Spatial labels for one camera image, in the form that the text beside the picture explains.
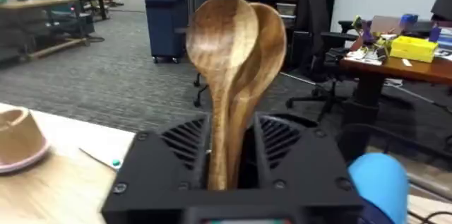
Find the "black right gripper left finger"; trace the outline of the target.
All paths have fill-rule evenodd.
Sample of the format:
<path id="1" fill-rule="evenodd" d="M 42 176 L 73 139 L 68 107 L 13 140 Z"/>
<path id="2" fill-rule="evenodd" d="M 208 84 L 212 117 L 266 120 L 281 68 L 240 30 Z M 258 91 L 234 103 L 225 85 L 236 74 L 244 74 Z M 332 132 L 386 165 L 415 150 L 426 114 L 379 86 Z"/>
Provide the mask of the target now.
<path id="1" fill-rule="evenodd" d="M 183 191 L 204 189 L 210 116 L 133 137 L 102 205 L 105 221 L 178 221 Z"/>

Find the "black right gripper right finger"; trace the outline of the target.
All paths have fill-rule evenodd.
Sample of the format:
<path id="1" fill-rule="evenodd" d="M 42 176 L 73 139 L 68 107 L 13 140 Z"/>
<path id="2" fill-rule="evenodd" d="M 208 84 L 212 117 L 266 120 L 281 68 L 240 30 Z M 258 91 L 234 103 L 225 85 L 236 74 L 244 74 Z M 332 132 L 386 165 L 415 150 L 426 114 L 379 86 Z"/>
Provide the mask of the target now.
<path id="1" fill-rule="evenodd" d="M 253 118 L 259 190 L 253 218 L 276 223 L 358 223 L 363 209 L 334 139 L 293 114 Z"/>

